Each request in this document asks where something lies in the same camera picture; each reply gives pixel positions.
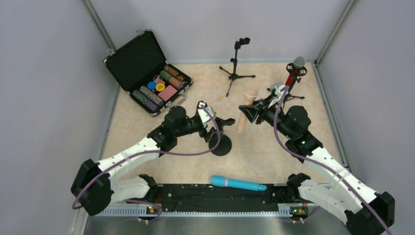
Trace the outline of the black shock-mount tripod stand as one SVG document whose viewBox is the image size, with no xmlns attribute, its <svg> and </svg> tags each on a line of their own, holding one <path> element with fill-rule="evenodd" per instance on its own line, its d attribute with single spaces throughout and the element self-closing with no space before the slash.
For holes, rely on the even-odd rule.
<svg viewBox="0 0 415 235">
<path fill-rule="evenodd" d="M 301 65 L 296 62 L 292 62 L 286 66 L 286 70 L 289 72 L 289 76 L 285 82 L 285 86 L 288 87 L 288 94 L 286 95 L 286 98 L 284 98 L 283 102 L 294 99 L 294 98 L 305 99 L 304 96 L 291 95 L 290 92 L 293 89 L 294 85 L 296 83 L 299 83 L 301 81 L 301 78 L 307 74 L 307 69 L 305 68 L 304 65 Z M 271 92 L 271 95 L 270 95 L 271 98 L 275 98 L 275 97 L 278 98 L 278 95 L 276 94 L 276 92 L 280 91 L 281 86 L 282 86 L 282 83 L 277 82 L 271 85 L 267 89 L 268 91 Z"/>
</svg>

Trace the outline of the red glitter microphone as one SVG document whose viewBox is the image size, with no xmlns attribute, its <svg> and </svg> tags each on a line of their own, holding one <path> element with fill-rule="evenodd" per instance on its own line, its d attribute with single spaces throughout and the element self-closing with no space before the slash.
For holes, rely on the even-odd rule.
<svg viewBox="0 0 415 235">
<path fill-rule="evenodd" d="M 307 68 L 305 67 L 305 59 L 302 56 L 298 56 L 292 63 L 287 64 L 286 70 L 289 73 L 285 85 L 288 86 L 288 93 L 291 92 L 294 85 L 301 81 L 301 78 L 307 74 Z"/>
</svg>

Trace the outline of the black round-base mic stand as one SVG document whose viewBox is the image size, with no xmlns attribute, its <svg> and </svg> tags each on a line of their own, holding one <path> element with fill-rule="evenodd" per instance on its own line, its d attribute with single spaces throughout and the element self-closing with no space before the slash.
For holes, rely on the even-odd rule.
<svg viewBox="0 0 415 235">
<path fill-rule="evenodd" d="M 217 128 L 211 128 L 211 138 L 208 142 L 209 149 L 212 149 L 216 146 L 211 152 L 216 156 L 225 156 L 230 153 L 232 149 L 232 141 L 231 139 L 224 134 L 224 127 L 225 126 L 232 126 L 235 124 L 235 119 L 228 118 L 222 119 L 219 117 L 215 118 Z"/>
</svg>

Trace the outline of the beige microphone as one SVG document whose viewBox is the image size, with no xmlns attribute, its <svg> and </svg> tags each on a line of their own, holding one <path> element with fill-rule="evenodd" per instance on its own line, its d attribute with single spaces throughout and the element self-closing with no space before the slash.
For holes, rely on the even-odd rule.
<svg viewBox="0 0 415 235">
<path fill-rule="evenodd" d="M 259 88 L 255 83 L 250 83 L 245 87 L 244 90 L 244 100 L 243 100 L 243 104 L 241 106 L 241 114 L 239 116 L 238 119 L 238 123 L 237 123 L 237 133 L 238 134 L 242 134 L 246 123 L 249 121 L 249 119 L 251 118 L 251 107 L 253 105 L 253 102 L 255 101 L 255 99 L 258 96 L 258 91 Z"/>
</svg>

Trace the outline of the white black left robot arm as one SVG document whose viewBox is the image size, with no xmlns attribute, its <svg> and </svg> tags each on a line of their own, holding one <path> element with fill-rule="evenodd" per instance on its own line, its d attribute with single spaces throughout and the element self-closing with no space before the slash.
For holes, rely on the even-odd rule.
<svg viewBox="0 0 415 235">
<path fill-rule="evenodd" d="M 172 155 L 179 137 L 199 133 L 206 142 L 214 141 L 214 146 L 203 151 L 213 152 L 220 144 L 223 127 L 233 125 L 234 119 L 224 120 L 216 116 L 213 108 L 200 101 L 193 117 L 186 114 L 182 106 L 172 107 L 164 116 L 160 126 L 130 148 L 100 161 L 84 161 L 70 188 L 75 196 L 72 209 L 83 208 L 94 216 L 111 203 L 132 198 L 143 198 L 151 187 L 147 175 L 139 176 L 134 183 L 120 183 L 120 178 L 141 164 L 162 155 Z"/>
</svg>

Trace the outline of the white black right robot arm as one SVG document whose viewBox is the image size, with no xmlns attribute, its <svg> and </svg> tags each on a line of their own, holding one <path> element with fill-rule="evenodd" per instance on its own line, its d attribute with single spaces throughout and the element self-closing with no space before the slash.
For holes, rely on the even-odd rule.
<svg viewBox="0 0 415 235">
<path fill-rule="evenodd" d="M 395 199 L 386 191 L 378 193 L 362 183 L 331 156 L 308 130 L 311 120 L 303 106 L 292 106 L 286 113 L 260 103 L 240 105 L 239 110 L 249 122 L 265 121 L 274 128 L 275 134 L 283 134 L 288 139 L 283 149 L 329 184 L 326 188 L 303 173 L 293 174 L 287 184 L 295 196 L 337 217 L 352 235 L 392 234 Z"/>
</svg>

